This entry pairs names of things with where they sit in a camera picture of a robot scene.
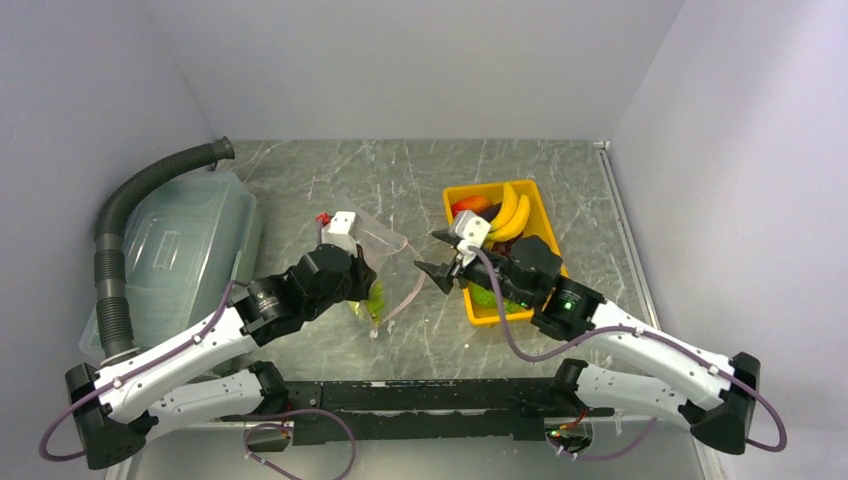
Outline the yellow banana bunch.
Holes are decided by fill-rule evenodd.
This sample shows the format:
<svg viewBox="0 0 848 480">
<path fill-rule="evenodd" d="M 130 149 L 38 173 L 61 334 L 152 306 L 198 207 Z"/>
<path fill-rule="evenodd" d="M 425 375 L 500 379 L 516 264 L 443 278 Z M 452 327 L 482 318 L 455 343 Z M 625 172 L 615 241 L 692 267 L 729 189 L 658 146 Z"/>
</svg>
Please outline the yellow banana bunch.
<svg viewBox="0 0 848 480">
<path fill-rule="evenodd" d="M 517 238 L 524 230 L 530 215 L 530 199 L 519 195 L 511 183 L 503 184 L 503 198 L 498 214 L 490 222 L 488 242 L 506 242 Z"/>
</svg>

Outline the celery stalk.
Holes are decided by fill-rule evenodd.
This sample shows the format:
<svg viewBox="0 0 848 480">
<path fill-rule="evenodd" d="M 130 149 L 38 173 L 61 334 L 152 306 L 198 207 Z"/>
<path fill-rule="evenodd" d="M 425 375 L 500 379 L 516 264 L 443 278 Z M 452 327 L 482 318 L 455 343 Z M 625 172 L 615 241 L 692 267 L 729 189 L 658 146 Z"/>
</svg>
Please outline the celery stalk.
<svg viewBox="0 0 848 480">
<path fill-rule="evenodd" d="M 365 300 L 350 301 L 348 305 L 358 318 L 366 321 L 373 329 L 378 329 L 383 322 L 385 309 L 383 283 L 376 280 Z"/>
</svg>

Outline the clear zip top bag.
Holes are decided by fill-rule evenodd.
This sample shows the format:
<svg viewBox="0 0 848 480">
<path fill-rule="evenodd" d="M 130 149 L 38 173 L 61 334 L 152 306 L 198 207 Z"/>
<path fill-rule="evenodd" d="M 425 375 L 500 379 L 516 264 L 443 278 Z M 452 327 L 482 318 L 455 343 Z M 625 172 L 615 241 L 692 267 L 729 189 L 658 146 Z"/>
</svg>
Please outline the clear zip top bag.
<svg viewBox="0 0 848 480">
<path fill-rule="evenodd" d="M 349 195 L 342 193 L 336 199 L 335 211 L 353 211 L 361 218 L 357 241 L 364 260 L 376 272 L 383 283 L 385 309 L 383 322 L 378 329 L 369 327 L 369 337 L 378 338 L 390 334 L 400 319 L 401 313 L 416 299 L 423 288 L 425 276 L 414 269 L 413 262 L 421 255 L 413 248 L 409 239 L 368 213 Z"/>
</svg>

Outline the green bumpy citrus fruit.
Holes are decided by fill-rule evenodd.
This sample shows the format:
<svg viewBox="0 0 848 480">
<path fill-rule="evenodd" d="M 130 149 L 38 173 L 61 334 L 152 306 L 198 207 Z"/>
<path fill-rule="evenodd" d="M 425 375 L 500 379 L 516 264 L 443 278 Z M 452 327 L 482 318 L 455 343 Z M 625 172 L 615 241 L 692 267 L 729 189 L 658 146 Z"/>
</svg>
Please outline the green bumpy citrus fruit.
<svg viewBox="0 0 848 480">
<path fill-rule="evenodd" d="M 496 308 L 497 301 L 495 294 L 479 285 L 470 284 L 468 286 L 469 296 L 471 301 L 480 308 Z"/>
</svg>

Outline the red mango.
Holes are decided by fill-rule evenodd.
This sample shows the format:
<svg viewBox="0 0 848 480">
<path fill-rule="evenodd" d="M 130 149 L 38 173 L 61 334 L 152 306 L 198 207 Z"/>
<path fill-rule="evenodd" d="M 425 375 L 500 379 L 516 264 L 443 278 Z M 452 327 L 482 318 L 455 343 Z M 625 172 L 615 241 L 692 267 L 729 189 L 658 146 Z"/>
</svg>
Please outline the red mango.
<svg viewBox="0 0 848 480">
<path fill-rule="evenodd" d="M 483 195 L 472 195 L 453 203 L 451 205 L 451 213 L 454 217 L 458 216 L 463 211 L 471 211 L 480 215 L 492 205 L 493 203 L 488 197 Z"/>
</svg>

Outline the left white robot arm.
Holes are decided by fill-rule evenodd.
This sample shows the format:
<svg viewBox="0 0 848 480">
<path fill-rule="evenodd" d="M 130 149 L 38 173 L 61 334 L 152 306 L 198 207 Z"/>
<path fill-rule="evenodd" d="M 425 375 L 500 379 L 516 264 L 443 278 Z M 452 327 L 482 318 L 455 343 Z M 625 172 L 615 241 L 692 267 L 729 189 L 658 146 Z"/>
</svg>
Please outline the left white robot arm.
<svg viewBox="0 0 848 480">
<path fill-rule="evenodd" d="M 80 457 L 116 465 L 188 424 L 230 416 L 279 417 L 290 394 L 279 370 L 255 362 L 222 379 L 196 377 L 298 332 L 330 307 L 367 299 L 377 280 L 364 253 L 322 244 L 284 273 L 243 285 L 235 299 L 159 346 L 115 365 L 81 364 L 65 375 Z"/>
</svg>

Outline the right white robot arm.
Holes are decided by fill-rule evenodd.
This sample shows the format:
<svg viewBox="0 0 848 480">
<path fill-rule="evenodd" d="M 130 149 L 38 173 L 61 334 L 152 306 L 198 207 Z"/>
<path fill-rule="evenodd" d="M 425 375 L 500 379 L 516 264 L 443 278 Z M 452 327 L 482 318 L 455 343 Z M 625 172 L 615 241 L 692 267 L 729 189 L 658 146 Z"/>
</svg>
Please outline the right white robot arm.
<svg viewBox="0 0 848 480">
<path fill-rule="evenodd" d="M 640 369 L 615 373 L 567 359 L 551 388 L 557 411 L 614 408 L 676 422 L 701 443 L 731 455 L 748 447 L 764 449 L 751 438 L 758 405 L 773 407 L 758 391 L 760 361 L 745 352 L 732 357 L 680 341 L 634 318 L 599 292 L 560 272 L 561 258 L 536 236 L 518 240 L 503 256 L 476 244 L 471 234 L 447 230 L 435 237 L 455 250 L 447 264 L 423 260 L 415 266 L 444 293 L 464 282 L 495 296 L 499 323 L 513 353 L 541 362 L 579 345 L 604 350 Z M 545 353 L 521 350 L 505 318 L 507 301 L 528 307 L 531 323 L 559 346 Z"/>
</svg>

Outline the dark purple eggplant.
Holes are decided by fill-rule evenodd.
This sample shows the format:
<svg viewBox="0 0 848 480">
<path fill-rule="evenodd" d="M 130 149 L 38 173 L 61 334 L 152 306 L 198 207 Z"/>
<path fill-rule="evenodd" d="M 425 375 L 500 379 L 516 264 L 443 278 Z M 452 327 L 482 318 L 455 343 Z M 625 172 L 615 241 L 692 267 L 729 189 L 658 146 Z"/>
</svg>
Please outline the dark purple eggplant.
<svg viewBox="0 0 848 480">
<path fill-rule="evenodd" d="M 479 216 L 480 216 L 481 218 L 483 218 L 485 221 L 487 221 L 487 222 L 489 222 L 489 223 L 492 223 L 492 222 L 493 222 L 493 220 L 494 220 L 494 219 L 498 216 L 498 214 L 500 213 L 501 208 L 502 208 L 502 204 L 501 204 L 501 203 L 493 204 L 493 205 L 491 205 L 491 206 L 487 207 L 486 209 L 482 210 L 482 211 L 479 213 Z"/>
</svg>

